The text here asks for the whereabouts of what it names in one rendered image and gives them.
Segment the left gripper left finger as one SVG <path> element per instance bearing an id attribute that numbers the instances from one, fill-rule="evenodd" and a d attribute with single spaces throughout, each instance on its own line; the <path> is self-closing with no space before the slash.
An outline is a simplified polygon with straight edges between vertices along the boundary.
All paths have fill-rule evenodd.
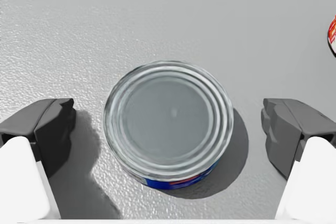
<path id="1" fill-rule="evenodd" d="M 0 123 L 0 220 L 61 218 L 49 179 L 70 155 L 73 105 L 42 99 Z"/>

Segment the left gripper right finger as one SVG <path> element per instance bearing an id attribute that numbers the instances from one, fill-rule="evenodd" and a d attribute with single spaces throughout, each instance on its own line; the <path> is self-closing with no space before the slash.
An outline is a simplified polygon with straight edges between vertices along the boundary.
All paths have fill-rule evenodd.
<path id="1" fill-rule="evenodd" d="M 266 152 L 287 181 L 278 220 L 336 220 L 336 122 L 294 99 L 265 98 Z"/>

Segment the red and white can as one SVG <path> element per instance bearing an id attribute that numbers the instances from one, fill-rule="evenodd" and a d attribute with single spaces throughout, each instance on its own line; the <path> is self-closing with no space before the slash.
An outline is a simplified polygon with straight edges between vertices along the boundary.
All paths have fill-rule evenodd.
<path id="1" fill-rule="evenodd" d="M 333 56 L 336 58 L 336 15 L 329 25 L 328 33 L 327 33 L 327 42 L 328 42 L 330 51 L 332 52 Z"/>

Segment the blue flat can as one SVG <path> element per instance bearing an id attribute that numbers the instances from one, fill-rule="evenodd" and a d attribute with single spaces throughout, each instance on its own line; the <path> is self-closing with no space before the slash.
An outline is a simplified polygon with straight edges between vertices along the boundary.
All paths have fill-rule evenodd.
<path id="1" fill-rule="evenodd" d="M 122 169 L 160 190 L 207 177 L 228 148 L 233 126 L 233 105 L 220 82 L 181 61 L 131 70 L 103 109 L 103 131 Z"/>

